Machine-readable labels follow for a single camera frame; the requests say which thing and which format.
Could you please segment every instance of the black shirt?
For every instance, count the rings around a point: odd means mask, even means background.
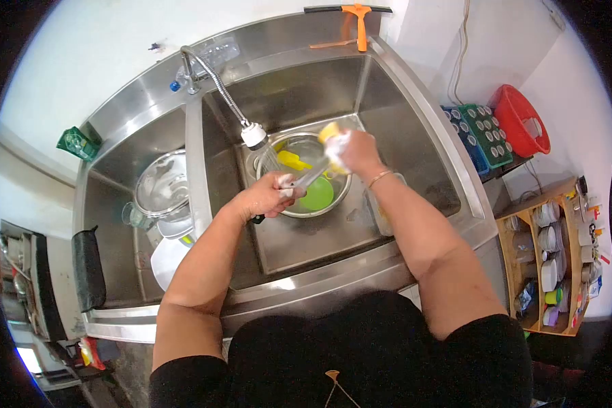
[[[376,292],[322,319],[251,321],[228,365],[189,356],[150,376],[152,407],[324,407],[329,395],[328,407],[528,407],[530,354],[504,314],[438,341],[410,300]]]

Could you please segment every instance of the yellow spatula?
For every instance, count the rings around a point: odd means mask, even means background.
[[[281,150],[277,153],[278,162],[284,166],[288,166],[290,168],[294,168],[298,172],[301,172],[305,168],[312,168],[312,166],[308,163],[304,163],[300,160],[300,157],[297,156],[292,151]]]

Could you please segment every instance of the wooden dish rack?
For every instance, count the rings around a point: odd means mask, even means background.
[[[567,195],[571,195],[575,190],[576,178],[573,177],[562,182],[551,184],[545,187],[544,194],[535,197],[529,201],[510,206],[497,218],[498,239],[500,240],[503,250],[503,259],[506,266],[506,277],[508,280],[508,297],[510,298],[510,316],[516,319],[514,299],[522,292],[525,281],[534,272],[527,271],[526,264],[520,264],[516,260],[516,250],[512,244],[512,239],[515,232],[506,228],[506,221],[511,216],[520,218],[520,224],[523,231],[530,228],[532,233],[532,241],[535,248],[535,264],[537,266],[537,282],[538,292],[537,299],[533,298],[529,306],[528,314],[520,320],[523,330],[534,333],[556,334],[560,336],[575,336],[578,333],[580,324],[583,321],[585,310],[587,309],[589,300],[583,307],[582,313],[577,318],[574,327],[571,327],[573,316],[578,308],[578,295],[581,292],[581,271],[583,267],[580,259],[580,244],[578,243],[578,223],[581,221],[580,215],[575,214],[574,206],[578,201],[578,196],[573,199],[567,199]],[[542,291],[542,249],[538,242],[540,227],[532,220],[533,211],[541,205],[555,201],[560,205],[562,216],[566,217],[566,225],[568,230],[569,242],[563,242],[564,250],[567,259],[567,269],[564,279],[571,280],[571,305],[569,312],[560,313],[555,326],[545,326],[542,323],[542,315],[544,314],[544,292]]]

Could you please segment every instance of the metal mixing bowl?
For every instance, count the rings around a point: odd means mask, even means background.
[[[315,164],[318,160],[324,157],[324,146],[318,142],[317,133],[313,132],[294,132],[286,135],[279,136],[273,140],[270,140],[270,146],[277,153],[281,150],[287,150],[291,153],[295,153],[300,157],[300,160],[310,165]],[[264,160],[267,155],[263,155],[258,163],[256,164],[256,179],[261,178],[265,174],[265,168],[263,166]],[[283,172],[293,173],[297,178],[301,176],[304,171],[297,171],[294,168],[290,168],[284,165],[279,165],[279,168]],[[300,205],[299,200],[294,205],[286,208],[282,213],[285,216],[295,218],[311,218],[321,216],[331,211],[336,205],[340,204],[344,197],[349,192],[351,187],[351,175],[349,174],[337,174],[335,177],[329,180],[331,186],[334,188],[334,199],[327,207],[312,211]]]
[[[186,149],[164,154],[143,171],[136,182],[134,203],[150,218],[172,222],[190,216]]]

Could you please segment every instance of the faucet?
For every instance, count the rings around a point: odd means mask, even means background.
[[[263,130],[261,124],[250,122],[245,117],[245,114],[243,114],[236,102],[234,102],[234,100],[231,98],[229,91],[226,90],[222,78],[220,78],[218,73],[213,69],[209,61],[207,61],[200,55],[194,53],[192,51],[192,48],[186,45],[180,48],[180,55],[181,61],[183,62],[184,77],[189,85],[188,93],[190,95],[195,95],[196,93],[198,93],[201,89],[199,81],[210,76],[213,79],[213,82],[215,83],[215,87],[218,89],[218,92],[220,92],[220,95],[222,95],[224,102],[226,102],[226,104],[229,106],[234,115],[236,115],[236,118],[242,125],[243,130],[241,132],[241,137],[243,138],[245,145],[250,150],[258,150],[264,145],[266,145],[268,142],[268,134]],[[202,68],[204,68],[204,71],[206,71],[205,75],[199,76],[196,74],[190,63],[190,58],[197,61],[202,66]],[[173,81],[170,84],[170,89],[172,92],[179,91],[180,88],[181,85],[177,81]]]

